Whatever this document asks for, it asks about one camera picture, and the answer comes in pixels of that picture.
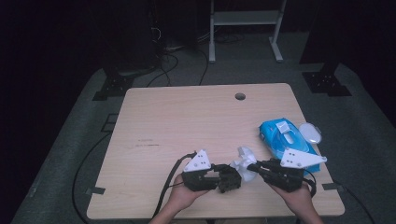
wooden table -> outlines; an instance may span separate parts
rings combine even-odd
[[[243,93],[245,100],[235,98]],[[304,115],[288,84],[248,84],[130,89],[126,93],[87,211],[92,219],[151,218],[175,162],[194,150],[206,149],[211,163],[230,163],[238,147],[249,147],[259,161],[271,158],[259,137],[266,120],[287,118],[296,126]],[[181,173],[189,159],[184,160]],[[336,190],[321,164],[315,174],[314,205],[322,216],[344,213]],[[164,197],[167,201],[170,189]],[[211,190],[177,218],[293,216],[283,200],[258,175],[240,189],[224,194]]]

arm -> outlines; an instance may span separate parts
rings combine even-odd
[[[270,185],[270,187],[283,198],[291,212],[304,223],[323,224],[317,210],[315,210],[312,204],[312,198],[307,184],[303,183],[300,189],[290,193],[275,186]]]
[[[155,216],[150,224],[167,224],[169,223],[175,215],[181,210],[190,207],[192,203],[198,197],[207,193],[206,190],[203,191],[191,191],[186,188],[182,183],[183,179],[181,175],[175,178],[174,185],[172,187],[171,195],[169,196],[168,202],[165,204],[163,209]]]

gray carpet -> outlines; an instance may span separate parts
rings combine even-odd
[[[216,45],[217,61],[208,66],[202,85],[290,84],[305,119],[322,132],[323,140],[318,147],[328,158],[327,167],[333,179],[356,195],[376,223],[394,223],[396,131],[358,76],[342,64],[335,74],[352,96],[329,97],[309,90],[302,72],[318,71],[321,64],[299,64],[306,39],[306,33],[280,34],[278,45],[285,59],[283,63],[276,62],[268,35],[246,35],[240,42]],[[207,55],[207,44],[200,49]],[[198,85],[206,66],[204,54],[182,50],[173,55],[178,58],[178,64],[168,73],[171,85]],[[175,58],[164,56],[163,69],[171,68],[175,62]],[[161,72],[158,69],[137,78],[134,87],[146,87]],[[105,78],[102,70],[92,75],[12,223],[84,223],[82,218],[89,223],[146,223],[144,220],[88,220],[85,216],[90,190],[95,185],[110,139],[106,130],[111,130],[113,124],[110,122],[102,128],[109,114],[119,113],[123,100],[122,97],[92,100]],[[166,85],[168,81],[162,76],[150,86]],[[80,216],[73,206],[74,180],[75,205]],[[340,195],[346,212],[340,217],[324,217],[326,223],[371,223],[348,191],[341,190]],[[294,218],[269,217],[267,222],[294,223]]]

stand leg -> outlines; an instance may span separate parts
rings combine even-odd
[[[282,20],[283,20],[283,15],[285,13],[285,7],[286,7],[286,2],[287,0],[283,0],[282,1],[282,5],[280,7],[279,13],[277,14],[277,19],[276,19],[276,27],[274,30],[274,36],[270,36],[270,44],[271,44],[271,48],[274,52],[275,58],[276,58],[276,62],[277,63],[282,63],[283,62],[283,57],[280,53],[279,47],[277,46],[277,37],[279,35],[279,30],[280,30],[280,25],[282,24]]]
[[[156,66],[142,69],[125,68],[123,72],[127,75],[122,76],[120,74],[122,70],[117,68],[118,61],[113,56],[104,53],[100,60],[106,73],[106,80],[102,89],[93,96],[93,101],[105,101],[109,96],[124,96],[131,89],[136,77],[151,73],[156,69]]]
[[[215,0],[210,3],[210,40],[209,40],[209,62],[216,61],[215,56]]]
[[[334,75],[339,61],[328,60],[319,72],[304,72],[303,76],[313,93],[327,93],[329,96],[351,96],[346,86],[341,85]]]

white triangular marker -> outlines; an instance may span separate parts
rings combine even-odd
[[[326,157],[314,155],[300,150],[286,148],[280,165],[283,167],[302,169],[327,161]]]
[[[207,170],[210,169],[211,166],[206,150],[201,149],[201,151],[199,151],[197,155],[184,167],[184,172]]]

